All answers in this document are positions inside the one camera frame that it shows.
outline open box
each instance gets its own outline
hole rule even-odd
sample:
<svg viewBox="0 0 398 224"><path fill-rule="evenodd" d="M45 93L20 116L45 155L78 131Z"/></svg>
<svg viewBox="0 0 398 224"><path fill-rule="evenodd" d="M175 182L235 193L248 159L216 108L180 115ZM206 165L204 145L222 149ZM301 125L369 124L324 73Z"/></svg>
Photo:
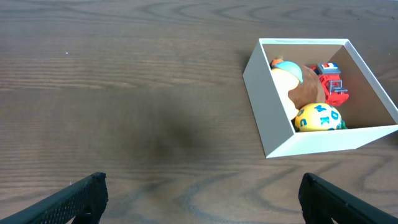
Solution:
<svg viewBox="0 0 398 224"><path fill-rule="evenodd" d="M283 56L302 65L334 62L349 91L337 107L349 129L296 133L271 76ZM266 157L356 149L398 129L398 110L348 39L259 39L243 73Z"/></svg>

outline brown stuffed toy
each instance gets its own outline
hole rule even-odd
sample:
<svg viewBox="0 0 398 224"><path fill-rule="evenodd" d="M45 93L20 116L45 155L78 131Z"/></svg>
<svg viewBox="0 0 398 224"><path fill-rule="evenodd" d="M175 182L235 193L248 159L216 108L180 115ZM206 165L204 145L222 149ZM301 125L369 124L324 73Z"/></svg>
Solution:
<svg viewBox="0 0 398 224"><path fill-rule="evenodd" d="M305 65L300 68L303 72L303 83L289 91L289 98L293 101L294 106L299 110L309 103L324 103L325 91L318 75Z"/></svg>

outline white box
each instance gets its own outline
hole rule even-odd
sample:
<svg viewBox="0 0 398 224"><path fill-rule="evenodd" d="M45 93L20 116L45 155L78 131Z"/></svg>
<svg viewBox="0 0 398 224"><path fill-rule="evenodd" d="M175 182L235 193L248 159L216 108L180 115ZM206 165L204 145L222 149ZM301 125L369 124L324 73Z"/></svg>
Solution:
<svg viewBox="0 0 398 224"><path fill-rule="evenodd" d="M349 99L337 108L349 129L296 133L269 62L335 62ZM357 149L398 129L398 110L348 39L259 39L243 73L266 157Z"/></svg>

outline yellow ball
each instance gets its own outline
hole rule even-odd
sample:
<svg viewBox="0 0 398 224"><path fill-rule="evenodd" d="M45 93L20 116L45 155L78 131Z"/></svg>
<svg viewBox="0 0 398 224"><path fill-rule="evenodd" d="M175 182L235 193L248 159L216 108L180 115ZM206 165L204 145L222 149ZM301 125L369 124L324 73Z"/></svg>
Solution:
<svg viewBox="0 0 398 224"><path fill-rule="evenodd" d="M327 103L310 103L300 109L294 126L297 132L341 129L341 115Z"/></svg>

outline cardboard box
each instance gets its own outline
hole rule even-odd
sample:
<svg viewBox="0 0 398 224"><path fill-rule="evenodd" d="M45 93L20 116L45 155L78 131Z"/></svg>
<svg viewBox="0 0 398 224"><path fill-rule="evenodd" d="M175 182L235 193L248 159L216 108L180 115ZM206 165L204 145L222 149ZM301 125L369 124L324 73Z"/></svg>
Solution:
<svg viewBox="0 0 398 224"><path fill-rule="evenodd" d="M335 62L349 99L337 107L349 129L296 133L271 77L278 56ZM398 129L398 110L348 39L259 39L243 74L266 157L357 149Z"/></svg>

